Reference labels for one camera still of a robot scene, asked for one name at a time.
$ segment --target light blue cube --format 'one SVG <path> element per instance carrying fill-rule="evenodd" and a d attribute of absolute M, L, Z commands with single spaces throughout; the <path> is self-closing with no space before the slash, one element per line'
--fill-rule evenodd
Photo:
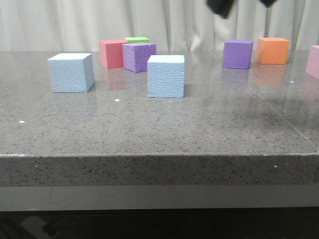
<path fill-rule="evenodd" d="M 148 61 L 149 97 L 184 97 L 184 56 L 152 55 Z"/>
<path fill-rule="evenodd" d="M 48 65 L 54 92 L 88 92 L 95 84 L 92 54 L 61 53 Z"/>

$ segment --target granite countertop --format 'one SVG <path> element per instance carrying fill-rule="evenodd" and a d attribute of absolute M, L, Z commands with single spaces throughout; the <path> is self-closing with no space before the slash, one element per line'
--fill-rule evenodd
<path fill-rule="evenodd" d="M 148 98 L 147 73 L 105 69 L 53 93 L 47 59 L 0 53 L 0 186 L 306 185 L 319 182 L 319 80 L 286 65 L 222 68 L 185 55 L 185 98 Z"/>

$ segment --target pink cube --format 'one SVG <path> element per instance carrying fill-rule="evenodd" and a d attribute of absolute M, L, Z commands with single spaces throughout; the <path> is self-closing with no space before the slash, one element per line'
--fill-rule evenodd
<path fill-rule="evenodd" d="M 311 46 L 306 72 L 319 79 L 319 46 Z"/>
<path fill-rule="evenodd" d="M 122 44 L 129 43 L 125 40 L 99 41 L 100 60 L 106 68 L 123 67 Z"/>

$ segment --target orange cube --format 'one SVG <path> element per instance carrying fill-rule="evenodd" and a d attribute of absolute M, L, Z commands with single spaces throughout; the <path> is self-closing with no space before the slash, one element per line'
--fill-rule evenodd
<path fill-rule="evenodd" d="M 285 64 L 289 41 L 279 37 L 258 38 L 256 61 L 261 64 Z"/>

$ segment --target stacked blocks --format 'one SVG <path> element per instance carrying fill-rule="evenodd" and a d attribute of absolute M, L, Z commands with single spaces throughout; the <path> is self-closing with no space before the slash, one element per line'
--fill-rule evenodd
<path fill-rule="evenodd" d="M 225 42 L 223 67 L 249 69 L 254 41 L 228 40 Z"/>
<path fill-rule="evenodd" d="M 148 70 L 148 60 L 156 55 L 156 45 L 152 43 L 123 44 L 123 66 L 133 72 Z"/>
<path fill-rule="evenodd" d="M 129 43 L 145 42 L 148 43 L 150 40 L 146 37 L 124 37 Z"/>
<path fill-rule="evenodd" d="M 279 37 L 258 38 L 256 61 L 261 64 L 285 64 L 289 41 Z"/>
<path fill-rule="evenodd" d="M 54 92 L 88 92 L 94 85 L 92 55 L 61 53 L 48 59 Z"/>
<path fill-rule="evenodd" d="M 102 66 L 106 68 L 123 67 L 122 44 L 129 43 L 124 40 L 99 41 L 100 59 Z"/>
<path fill-rule="evenodd" d="M 319 79 L 319 46 L 311 46 L 306 72 Z"/>
<path fill-rule="evenodd" d="M 184 97 L 184 56 L 152 55 L 148 61 L 149 97 Z"/>

